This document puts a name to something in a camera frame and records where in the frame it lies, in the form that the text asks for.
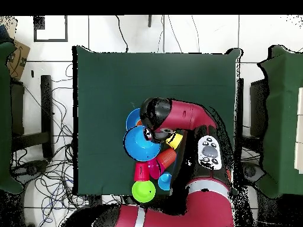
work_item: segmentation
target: red cup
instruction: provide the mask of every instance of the red cup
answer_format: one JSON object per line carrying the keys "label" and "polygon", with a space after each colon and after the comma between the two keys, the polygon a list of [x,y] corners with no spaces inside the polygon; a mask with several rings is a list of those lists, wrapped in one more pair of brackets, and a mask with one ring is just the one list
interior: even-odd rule
{"label": "red cup", "polygon": [[162,173],[176,160],[176,152],[173,148],[160,153],[152,160],[146,161],[149,174],[153,179],[158,179]]}
{"label": "red cup", "polygon": [[173,148],[170,148],[160,153],[156,157],[156,160],[159,162],[159,164],[162,164],[164,166],[164,169],[166,169],[176,160],[176,156],[176,151],[174,151]]}
{"label": "red cup", "polygon": [[134,181],[149,181],[149,167],[146,162],[136,162]]}

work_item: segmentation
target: black button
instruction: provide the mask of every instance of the black button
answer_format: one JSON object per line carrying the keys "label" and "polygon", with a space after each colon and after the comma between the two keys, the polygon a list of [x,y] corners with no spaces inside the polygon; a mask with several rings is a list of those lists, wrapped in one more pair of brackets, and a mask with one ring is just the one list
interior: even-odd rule
{"label": "black button", "polygon": [[215,158],[213,158],[211,161],[212,161],[214,164],[218,164],[218,160],[215,159]]}

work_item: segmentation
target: white floor tile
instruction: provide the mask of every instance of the white floor tile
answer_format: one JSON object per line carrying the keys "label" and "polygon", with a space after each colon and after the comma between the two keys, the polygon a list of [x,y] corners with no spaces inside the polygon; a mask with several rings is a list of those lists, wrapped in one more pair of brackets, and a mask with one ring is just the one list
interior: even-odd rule
{"label": "white floor tile", "polygon": [[102,203],[103,204],[114,204],[121,202],[120,196],[115,195],[102,195]]}
{"label": "white floor tile", "polygon": [[258,208],[257,192],[252,186],[247,187],[250,208]]}
{"label": "white floor tile", "polygon": [[23,162],[26,163],[26,162],[34,161],[34,160],[44,160],[43,152],[42,152],[42,145],[34,145],[32,147],[26,148],[26,150],[27,150],[27,154],[25,156],[23,156],[26,153],[25,150],[17,151],[17,161],[20,160],[20,164],[23,164]]}
{"label": "white floor tile", "polygon": [[[67,17],[68,42],[34,42],[33,17],[16,16],[18,20],[15,39],[30,47],[28,61],[72,61],[72,46],[88,47],[88,16],[69,15]],[[37,31],[38,36],[48,38],[61,38],[61,31],[53,31],[55,26],[62,26],[62,18],[57,22],[46,17],[45,30]]]}
{"label": "white floor tile", "polygon": [[[244,79],[243,88],[243,125],[250,127],[250,85],[264,79],[262,70],[257,64],[240,64],[240,77]],[[250,128],[243,127],[243,134],[250,135]]]}
{"label": "white floor tile", "polygon": [[260,62],[268,48],[283,45],[292,51],[303,48],[302,17],[296,15],[240,15],[241,61]]}
{"label": "white floor tile", "polygon": [[[163,31],[161,15],[153,15],[151,27],[148,15],[119,16],[120,27],[131,53],[157,52]],[[198,52],[198,37],[191,15],[169,15],[173,30],[184,53]],[[237,47],[238,15],[194,15],[199,34],[200,52],[226,53]],[[125,52],[125,43],[115,16],[89,16],[89,48],[95,52]],[[168,16],[165,15],[165,52],[180,52]],[[159,52],[163,52],[163,35]]]}
{"label": "white floor tile", "polygon": [[[65,81],[64,85],[55,85],[53,89],[59,87],[72,88],[72,80]],[[54,119],[57,123],[54,123],[53,135],[59,135],[62,126],[67,126],[71,132],[73,132],[73,89],[56,89],[53,91],[53,112]],[[65,133],[71,135],[71,133],[64,129]]]}
{"label": "white floor tile", "polygon": [[[53,193],[56,191],[56,188],[58,187],[59,180],[50,180],[46,177],[42,177],[42,180],[37,179],[31,181],[25,191],[25,199],[24,199],[24,206],[25,207],[50,207],[49,205],[49,199],[46,198],[47,196],[51,196],[50,193]],[[58,191],[58,198],[63,195],[60,194],[62,190]],[[61,203],[57,203],[57,207],[62,207]]]}
{"label": "white floor tile", "polygon": [[[70,79],[66,77],[65,71],[66,68],[70,65],[70,63],[31,63],[27,62],[25,65],[25,69],[23,71],[21,82],[28,89],[24,91],[24,112],[23,112],[23,126],[24,133],[31,134],[36,132],[41,132],[41,75],[50,75],[52,80],[58,81],[62,79]],[[31,77],[31,71],[34,71],[34,77]],[[52,83],[53,89],[57,87],[72,87],[72,80],[62,81],[59,83]],[[63,91],[63,89],[56,89],[53,92],[53,98],[57,100],[59,98],[59,102],[63,102],[64,105],[67,105],[67,116],[66,119],[69,121],[72,120],[72,96],[69,95],[69,98],[66,100],[62,100],[61,96],[64,96],[67,91]],[[62,112],[64,112],[64,108],[57,104]],[[61,120],[61,114],[56,106],[53,105],[54,120],[59,124]],[[54,124],[54,133],[59,132],[60,129],[56,124]]]}
{"label": "white floor tile", "polygon": [[48,172],[49,177],[58,177],[64,172],[66,180],[73,181],[73,166],[71,164],[63,164],[62,161],[55,160],[50,164],[50,167],[48,167],[46,171]]}
{"label": "white floor tile", "polygon": [[[59,224],[61,225],[72,213],[73,211],[68,211],[67,209],[53,210],[42,227],[59,227]],[[39,227],[43,221],[43,213],[40,208],[25,208],[24,216],[26,225],[33,223],[36,227]]]}
{"label": "white floor tile", "polygon": [[256,225],[258,219],[258,209],[252,209],[252,214],[253,214],[254,224]]}
{"label": "white floor tile", "polygon": [[[198,36],[191,15],[169,15],[183,52],[198,52]],[[226,53],[238,44],[238,15],[193,15],[201,53]],[[166,52],[180,52],[166,18]]]}
{"label": "white floor tile", "polygon": [[57,141],[57,143],[54,144],[54,154],[56,153],[56,155],[53,159],[65,160],[65,148],[62,148],[62,146],[70,144],[72,142],[72,137],[54,137],[53,141],[54,143]]}

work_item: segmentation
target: table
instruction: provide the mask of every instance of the table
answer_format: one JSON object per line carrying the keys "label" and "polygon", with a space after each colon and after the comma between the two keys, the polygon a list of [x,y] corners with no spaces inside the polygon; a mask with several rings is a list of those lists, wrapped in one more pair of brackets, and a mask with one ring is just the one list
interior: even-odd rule
{"label": "table", "polygon": [[[73,79],[78,88],[74,90],[74,124],[79,125],[74,138],[78,140],[74,191],[131,195],[135,161],[123,148],[125,120],[149,97],[213,107],[233,142],[240,54],[240,49],[227,54],[92,53],[73,47],[74,75],[78,76]],[[169,194],[158,188],[157,180],[152,181],[156,194]]]}

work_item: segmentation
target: floor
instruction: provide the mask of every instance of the floor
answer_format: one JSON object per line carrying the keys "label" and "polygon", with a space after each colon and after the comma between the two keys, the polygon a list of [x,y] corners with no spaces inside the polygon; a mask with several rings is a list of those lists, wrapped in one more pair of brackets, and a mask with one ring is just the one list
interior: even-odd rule
{"label": "floor", "polygon": [[[163,35],[159,42],[163,29],[161,17],[161,15],[153,15],[149,28],[148,15],[119,16],[121,31],[128,44],[129,53],[163,53]],[[18,20],[15,39],[31,48],[21,81],[38,102],[40,102],[40,76],[42,74],[51,75],[53,89],[72,87],[72,81],[68,80],[72,78],[72,66],[70,66],[72,46],[84,46],[95,52],[125,52],[125,43],[115,16],[67,16],[67,42],[34,42],[33,17],[16,16],[15,18]],[[250,83],[264,77],[256,63],[267,58],[268,48],[274,44],[284,45],[292,51],[303,50],[302,16],[194,15],[193,18],[195,25],[191,15],[165,15],[165,53],[180,52],[180,50],[183,53],[198,52],[198,50],[202,53],[225,53],[230,48],[241,48],[244,51],[240,63],[240,77],[244,78],[243,124],[249,127]],[[65,38],[64,16],[46,16],[45,24],[45,30],[37,30],[37,39]],[[53,92],[53,98],[66,107],[64,124],[73,131],[72,89],[56,89]],[[28,91],[24,94],[24,107],[25,133],[41,131],[41,110]],[[53,109],[54,119],[59,124],[60,111],[55,106]],[[249,135],[249,128],[246,127],[243,131]],[[55,150],[71,142],[71,137],[58,137],[59,132],[60,128],[54,124],[54,138],[57,141]],[[25,162],[43,159],[41,146],[30,147],[27,150],[28,154],[22,159]],[[23,154],[24,151],[19,151],[17,156],[20,157]],[[249,153],[244,152],[244,154],[246,155],[243,157],[250,156]],[[59,152],[54,158],[54,163],[59,163],[59,160],[63,158],[64,152]],[[72,168],[68,168],[67,172],[72,176]],[[44,212],[50,216],[42,227],[60,227],[60,222],[72,213],[73,206],[66,209],[60,202],[54,207],[55,210],[49,213],[51,206],[45,198],[46,194],[56,191],[55,178],[34,180],[28,185],[24,202],[26,223],[34,223],[38,227],[45,219]],[[253,216],[257,219],[257,195],[254,188],[248,188],[248,195]],[[103,199],[110,201],[112,197],[104,196]],[[82,202],[79,199],[76,203],[82,205]]]}

